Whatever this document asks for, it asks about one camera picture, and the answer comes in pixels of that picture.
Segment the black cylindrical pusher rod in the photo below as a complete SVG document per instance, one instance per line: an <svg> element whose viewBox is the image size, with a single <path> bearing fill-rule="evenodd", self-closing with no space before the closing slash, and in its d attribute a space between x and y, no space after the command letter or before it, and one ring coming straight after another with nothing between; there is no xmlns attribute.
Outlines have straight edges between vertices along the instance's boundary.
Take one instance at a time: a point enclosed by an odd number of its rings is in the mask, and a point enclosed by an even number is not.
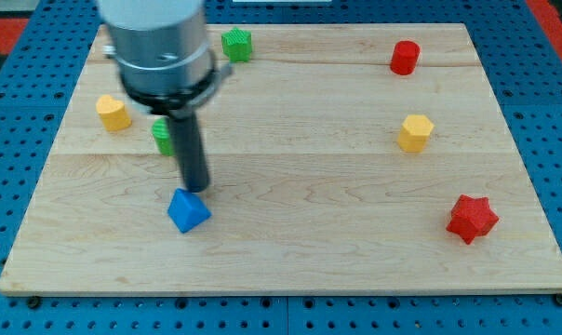
<svg viewBox="0 0 562 335"><path fill-rule="evenodd" d="M196 114L183 119L169 117L167 127L185 189L191 193L205 191L210 175Z"/></svg>

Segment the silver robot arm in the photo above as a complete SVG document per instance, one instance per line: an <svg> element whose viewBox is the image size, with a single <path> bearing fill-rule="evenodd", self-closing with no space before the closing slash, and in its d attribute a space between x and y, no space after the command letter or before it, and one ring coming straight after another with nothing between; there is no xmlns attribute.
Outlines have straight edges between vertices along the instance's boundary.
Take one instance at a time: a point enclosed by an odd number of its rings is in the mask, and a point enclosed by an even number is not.
<svg viewBox="0 0 562 335"><path fill-rule="evenodd" d="M125 92L167 121L185 188L200 193L210 176L196 111L232 73L217 66L203 0L98 0Z"/></svg>

